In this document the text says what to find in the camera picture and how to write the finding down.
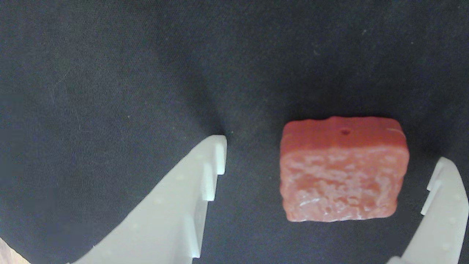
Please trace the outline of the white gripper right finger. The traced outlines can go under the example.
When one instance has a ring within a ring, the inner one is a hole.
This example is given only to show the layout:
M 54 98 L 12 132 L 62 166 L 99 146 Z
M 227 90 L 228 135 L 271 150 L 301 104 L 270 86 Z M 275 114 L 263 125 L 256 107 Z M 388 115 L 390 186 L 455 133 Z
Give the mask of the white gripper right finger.
M 458 168 L 440 157 L 427 185 L 423 219 L 401 257 L 389 264 L 457 264 L 468 223 L 468 197 Z

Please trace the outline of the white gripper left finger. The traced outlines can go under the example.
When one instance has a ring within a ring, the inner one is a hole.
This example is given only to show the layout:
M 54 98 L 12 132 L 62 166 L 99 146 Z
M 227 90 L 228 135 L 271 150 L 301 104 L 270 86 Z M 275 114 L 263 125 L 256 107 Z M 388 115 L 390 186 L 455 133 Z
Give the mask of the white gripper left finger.
M 225 173 L 227 140 L 197 144 L 77 264 L 191 264 L 201 256 L 207 206 Z

